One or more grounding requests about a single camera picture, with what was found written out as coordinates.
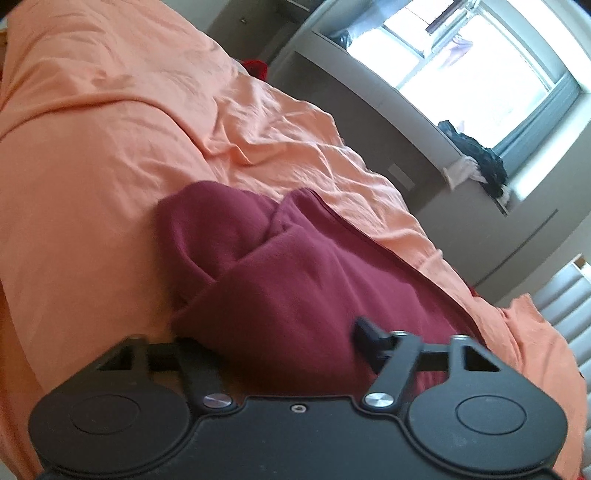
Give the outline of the dark red garment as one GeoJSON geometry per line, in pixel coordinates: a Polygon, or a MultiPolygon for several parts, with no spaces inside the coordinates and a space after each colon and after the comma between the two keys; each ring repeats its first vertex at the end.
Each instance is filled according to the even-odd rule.
{"type": "Polygon", "coordinates": [[[366,317],[444,344],[478,338],[441,288],[308,189],[283,200],[198,182],[155,210],[172,328],[221,355],[246,394],[359,397],[374,375],[353,345],[366,317]]]}

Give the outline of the pile of dark clothes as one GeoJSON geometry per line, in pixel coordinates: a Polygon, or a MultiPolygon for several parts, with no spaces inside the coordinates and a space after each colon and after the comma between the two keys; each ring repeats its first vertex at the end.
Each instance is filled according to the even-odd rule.
{"type": "Polygon", "coordinates": [[[479,173],[469,180],[479,183],[493,200],[506,207],[511,191],[502,159],[491,148],[483,147],[476,139],[458,132],[448,120],[440,122],[438,128],[459,149],[462,156],[470,156],[478,163],[479,173]]]}

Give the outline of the tall grey right wardrobe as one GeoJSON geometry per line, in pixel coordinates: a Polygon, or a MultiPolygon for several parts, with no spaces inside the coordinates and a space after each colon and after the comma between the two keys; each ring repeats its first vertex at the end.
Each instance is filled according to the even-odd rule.
{"type": "Polygon", "coordinates": [[[439,193],[417,217],[445,259],[489,302],[540,266],[590,212],[590,97],[583,96],[512,184],[502,212],[474,181],[439,193]]]}

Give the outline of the grey padded headboard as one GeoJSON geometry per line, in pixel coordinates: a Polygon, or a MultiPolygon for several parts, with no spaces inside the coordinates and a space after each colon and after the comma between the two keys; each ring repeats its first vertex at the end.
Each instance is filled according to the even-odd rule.
{"type": "Polygon", "coordinates": [[[534,303],[565,339],[590,392],[590,264],[582,255],[538,290],[534,303]]]}

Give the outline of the white cloth hanging off ledge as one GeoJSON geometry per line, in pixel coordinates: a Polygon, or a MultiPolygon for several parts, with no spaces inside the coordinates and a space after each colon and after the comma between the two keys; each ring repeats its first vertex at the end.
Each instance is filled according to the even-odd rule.
{"type": "Polygon", "coordinates": [[[449,188],[455,190],[479,173],[478,163],[472,157],[463,155],[450,166],[444,167],[442,173],[449,188]]]}

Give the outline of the grey window bench cabinet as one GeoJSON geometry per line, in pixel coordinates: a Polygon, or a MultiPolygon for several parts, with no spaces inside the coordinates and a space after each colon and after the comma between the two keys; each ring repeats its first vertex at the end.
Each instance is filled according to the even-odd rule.
{"type": "Polygon", "coordinates": [[[270,65],[270,83],[327,111],[346,145],[402,191],[429,236],[451,256],[494,256],[502,213],[475,181],[450,188],[445,169],[461,152],[375,72],[315,31],[270,65]]]}

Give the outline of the orange bed duvet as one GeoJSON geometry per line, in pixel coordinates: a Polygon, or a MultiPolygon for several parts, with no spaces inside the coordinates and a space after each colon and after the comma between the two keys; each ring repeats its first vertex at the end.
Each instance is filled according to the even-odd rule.
{"type": "Polygon", "coordinates": [[[1,81],[1,459],[17,478],[40,473],[27,423],[46,392],[127,336],[170,339],[153,211],[202,180],[274,200],[311,188],[434,281],[561,405],[555,468],[580,475],[587,386],[565,339],[528,296],[475,297],[329,114],[160,1],[25,1],[1,81]]]}

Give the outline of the window with open pane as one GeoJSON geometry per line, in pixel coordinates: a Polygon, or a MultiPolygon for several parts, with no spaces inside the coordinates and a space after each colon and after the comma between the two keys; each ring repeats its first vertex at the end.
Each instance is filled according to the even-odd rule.
{"type": "Polygon", "coordinates": [[[509,1],[410,1],[346,52],[431,122],[491,149],[570,73],[509,1]],[[456,35],[473,42],[462,56],[451,52],[456,35]]]}

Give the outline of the red object behind bed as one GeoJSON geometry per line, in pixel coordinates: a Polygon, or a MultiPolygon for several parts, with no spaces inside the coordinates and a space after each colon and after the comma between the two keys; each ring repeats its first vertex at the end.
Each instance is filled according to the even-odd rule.
{"type": "Polygon", "coordinates": [[[267,75],[269,75],[269,65],[267,65],[266,62],[259,59],[246,59],[240,61],[240,63],[250,76],[266,82],[267,75]]]}

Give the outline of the purple garment outside window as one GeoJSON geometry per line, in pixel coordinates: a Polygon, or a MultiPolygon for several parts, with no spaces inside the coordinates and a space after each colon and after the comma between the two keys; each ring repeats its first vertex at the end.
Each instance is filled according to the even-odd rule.
{"type": "Polygon", "coordinates": [[[456,35],[452,39],[452,46],[451,52],[457,55],[464,55],[466,54],[473,46],[473,42],[469,39],[462,37],[461,35],[456,35]]]}

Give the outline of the right grey-blue curtain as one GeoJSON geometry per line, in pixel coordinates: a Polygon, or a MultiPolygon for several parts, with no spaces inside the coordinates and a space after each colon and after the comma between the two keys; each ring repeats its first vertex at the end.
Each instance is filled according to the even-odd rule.
{"type": "Polygon", "coordinates": [[[515,175],[538,150],[581,93],[575,78],[565,73],[526,119],[493,148],[509,177],[515,175]]]}

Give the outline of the grey-blue curtain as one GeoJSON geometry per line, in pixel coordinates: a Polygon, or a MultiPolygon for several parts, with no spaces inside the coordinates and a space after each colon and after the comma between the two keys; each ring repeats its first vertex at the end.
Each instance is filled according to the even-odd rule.
{"type": "Polygon", "coordinates": [[[526,119],[493,148],[509,177],[515,175],[538,150],[581,93],[575,78],[565,73],[526,119]]]}
{"type": "Polygon", "coordinates": [[[381,27],[409,3],[410,0],[370,1],[351,24],[329,34],[329,39],[346,50],[353,44],[353,41],[370,30],[381,27]]]}

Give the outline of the left grey-blue curtain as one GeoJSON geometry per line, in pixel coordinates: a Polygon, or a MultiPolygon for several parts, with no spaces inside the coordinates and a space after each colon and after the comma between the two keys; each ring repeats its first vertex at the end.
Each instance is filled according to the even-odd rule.
{"type": "Polygon", "coordinates": [[[329,39],[346,50],[353,44],[353,41],[370,30],[381,27],[409,3],[410,0],[370,1],[351,24],[329,34],[329,39]]]}

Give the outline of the grey open wardrobe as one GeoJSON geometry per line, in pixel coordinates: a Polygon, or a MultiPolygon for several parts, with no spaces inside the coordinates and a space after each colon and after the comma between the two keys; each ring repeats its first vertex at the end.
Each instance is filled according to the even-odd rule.
{"type": "Polygon", "coordinates": [[[206,34],[238,60],[273,61],[322,1],[229,1],[206,34]]]}

